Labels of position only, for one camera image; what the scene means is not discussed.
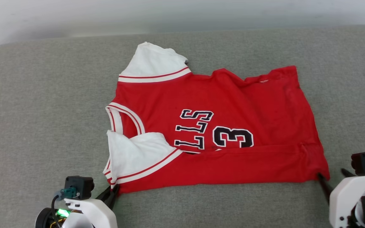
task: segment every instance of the red jersey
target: red jersey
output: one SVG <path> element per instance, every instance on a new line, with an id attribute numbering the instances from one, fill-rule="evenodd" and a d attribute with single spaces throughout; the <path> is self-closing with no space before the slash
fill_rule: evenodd
<path id="1" fill-rule="evenodd" d="M 104 173 L 111 184 L 134 192 L 199 183 L 303 182 L 317 172 L 329 178 L 295 66 L 243 80 L 226 69 L 195 75 L 186 61 L 172 49 L 143 43 L 120 74 L 106 108 L 113 143 Z M 110 164 L 113 159 L 117 164 Z M 126 164 L 131 167 L 113 175 Z M 136 173 L 141 177 L 122 181 Z"/>

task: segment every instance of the red fabric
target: red fabric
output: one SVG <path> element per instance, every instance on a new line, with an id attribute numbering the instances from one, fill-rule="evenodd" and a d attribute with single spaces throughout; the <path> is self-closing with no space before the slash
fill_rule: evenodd
<path id="1" fill-rule="evenodd" d="M 329 179 L 313 113 L 298 83 L 295 66 L 272 70 L 259 77 L 240 79 L 226 69 L 211 76 L 189 73 L 164 82 L 118 82 L 113 102 L 130 108 L 146 132 L 161 132 L 173 146 L 175 140 L 195 143 L 204 137 L 204 149 L 176 146 L 183 153 L 161 170 L 121 184 L 121 192 L 135 192 L 176 185 L 259 182 L 304 182 L 321 172 Z M 198 127 L 196 119 L 182 119 L 183 109 L 212 111 L 204 133 L 176 131 L 176 125 Z M 136 135 L 136 126 L 121 113 L 123 132 Z M 253 146 L 240 148 L 226 140 L 213 140 L 216 127 L 248 130 Z"/>

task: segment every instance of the white wall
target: white wall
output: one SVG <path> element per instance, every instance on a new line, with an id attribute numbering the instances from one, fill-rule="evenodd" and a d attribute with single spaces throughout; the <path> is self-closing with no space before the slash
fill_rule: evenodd
<path id="1" fill-rule="evenodd" d="M 365 0 L 0 0 L 0 44 L 148 32 L 365 24 Z"/>

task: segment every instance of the black cable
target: black cable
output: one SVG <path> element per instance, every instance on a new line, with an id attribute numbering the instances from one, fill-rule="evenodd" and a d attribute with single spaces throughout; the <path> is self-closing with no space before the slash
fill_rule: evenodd
<path id="1" fill-rule="evenodd" d="M 58 199 L 58 198 L 59 198 L 58 195 L 56 195 L 53 198 L 53 201 L 52 201 L 52 216 L 53 216 L 54 221 L 56 222 L 57 227 L 61 228 L 60 224 L 58 223 L 58 219 L 57 219 L 57 216 L 55 215 L 55 210 L 54 210 L 54 203 L 55 203 L 56 199 Z"/>

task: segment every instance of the green light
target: green light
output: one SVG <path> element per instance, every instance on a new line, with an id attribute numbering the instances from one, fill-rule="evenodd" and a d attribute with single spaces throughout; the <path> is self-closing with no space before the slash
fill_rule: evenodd
<path id="1" fill-rule="evenodd" d="M 63 209 L 58 209 L 57 214 L 61 217 L 68 217 L 68 215 L 70 214 L 69 211 L 63 210 Z"/>

